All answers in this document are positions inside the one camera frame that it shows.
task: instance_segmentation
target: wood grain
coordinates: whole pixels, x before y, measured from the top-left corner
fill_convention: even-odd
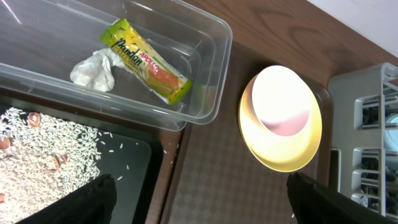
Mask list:
[[[398,58],[305,0],[186,0],[224,19],[240,44],[327,86],[333,75]]]

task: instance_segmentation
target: baking tray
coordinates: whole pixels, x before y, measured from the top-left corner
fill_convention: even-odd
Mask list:
[[[94,119],[93,112],[89,112],[89,116],[83,116],[80,113],[87,111],[81,108],[0,88],[0,113],[3,114],[12,106],[25,112],[36,111],[98,128],[101,132],[112,132],[113,138],[104,134],[101,137],[106,143],[105,146],[97,144],[102,155],[96,164],[101,171],[100,175],[111,174],[116,181],[118,199],[111,224],[145,223],[163,159],[163,147],[158,139],[135,129]]]

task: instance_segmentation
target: wooden table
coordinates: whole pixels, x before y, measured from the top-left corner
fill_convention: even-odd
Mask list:
[[[305,0],[186,2],[224,19],[231,26],[231,60],[250,55],[251,58],[246,61],[252,72],[268,65],[281,64],[327,88],[333,75],[382,62],[398,65],[398,58]],[[236,65],[230,64],[228,74],[232,69],[235,70]],[[167,178],[173,171],[169,169],[169,156],[166,156],[166,164],[160,172],[147,223],[159,223],[162,217],[167,195],[165,183],[169,183]]]

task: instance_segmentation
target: clear plastic container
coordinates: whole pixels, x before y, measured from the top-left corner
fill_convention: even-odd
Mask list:
[[[0,10],[1,88],[172,131],[217,114],[232,31],[207,12],[179,0],[2,0]],[[120,68],[107,93],[72,83],[73,67],[106,47],[99,37],[119,17],[193,81],[180,102],[167,105]]]

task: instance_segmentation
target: white dish rack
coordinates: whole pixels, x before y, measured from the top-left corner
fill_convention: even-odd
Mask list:
[[[333,77],[328,91],[334,103],[332,146],[340,152],[340,193],[355,202],[363,198],[378,200],[378,212],[398,222],[396,214],[386,213],[386,192],[398,192],[398,185],[386,182],[386,156],[396,152],[384,149],[384,132],[398,129],[398,124],[386,124],[386,107],[398,105],[398,68],[383,63],[364,70]],[[378,107],[378,124],[363,124],[363,109]],[[362,169],[363,158],[378,160],[378,170]],[[362,174],[377,174],[379,179],[363,178]],[[378,194],[365,194],[361,185],[377,188]]]

